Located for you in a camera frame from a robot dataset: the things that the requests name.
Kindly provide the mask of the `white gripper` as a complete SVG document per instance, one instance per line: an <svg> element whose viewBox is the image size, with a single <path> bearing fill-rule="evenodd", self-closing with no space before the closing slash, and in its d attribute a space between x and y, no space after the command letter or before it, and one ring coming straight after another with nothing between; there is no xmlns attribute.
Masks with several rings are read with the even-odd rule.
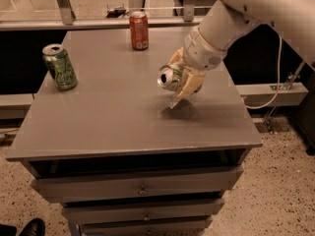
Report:
<svg viewBox="0 0 315 236"><path fill-rule="evenodd" d="M200 71L216 68L227 53L227 42L217 37L208 38L198 27L193 27L184 38L183 48L177 49L167 65L171 69L181 69L184 61L189 67ZM171 98L170 108L174 108L182 99L187 99L202 86L206 74L197 70L183 71L179 88Z"/></svg>

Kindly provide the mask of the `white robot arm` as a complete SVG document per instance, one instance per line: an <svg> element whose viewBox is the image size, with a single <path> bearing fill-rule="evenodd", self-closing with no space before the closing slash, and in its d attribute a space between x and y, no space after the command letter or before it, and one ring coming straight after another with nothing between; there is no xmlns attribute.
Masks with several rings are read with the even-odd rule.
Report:
<svg viewBox="0 0 315 236"><path fill-rule="evenodd" d="M269 25L305 63L315 63L315 0L219 0L169 60L169 68L182 73L177 82L165 77L165 87L174 90L170 105L197 91L232 43L261 24Z"/></svg>

